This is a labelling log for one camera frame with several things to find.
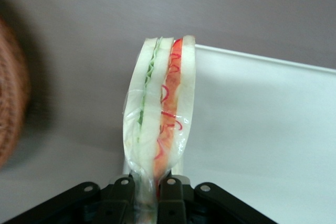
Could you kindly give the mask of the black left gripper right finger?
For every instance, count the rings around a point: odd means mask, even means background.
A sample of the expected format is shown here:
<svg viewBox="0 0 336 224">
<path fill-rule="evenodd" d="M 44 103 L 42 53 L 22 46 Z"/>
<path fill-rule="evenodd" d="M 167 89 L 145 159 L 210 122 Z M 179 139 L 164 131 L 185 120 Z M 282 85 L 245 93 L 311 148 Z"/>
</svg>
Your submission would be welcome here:
<svg viewBox="0 0 336 224">
<path fill-rule="evenodd" d="M 157 223 L 272 223 L 221 187 L 205 182 L 192 188 L 184 176 L 161 181 L 157 216 Z"/>
</svg>

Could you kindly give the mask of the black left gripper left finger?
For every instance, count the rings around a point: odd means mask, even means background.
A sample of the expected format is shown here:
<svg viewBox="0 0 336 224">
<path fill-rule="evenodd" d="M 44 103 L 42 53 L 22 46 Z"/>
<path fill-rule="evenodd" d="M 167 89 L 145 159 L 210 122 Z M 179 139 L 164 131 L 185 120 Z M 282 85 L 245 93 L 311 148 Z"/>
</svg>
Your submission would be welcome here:
<svg viewBox="0 0 336 224">
<path fill-rule="evenodd" d="M 104 189 L 84 182 L 5 221 L 5 223 L 134 223 L 135 183 L 118 178 Z"/>
</svg>

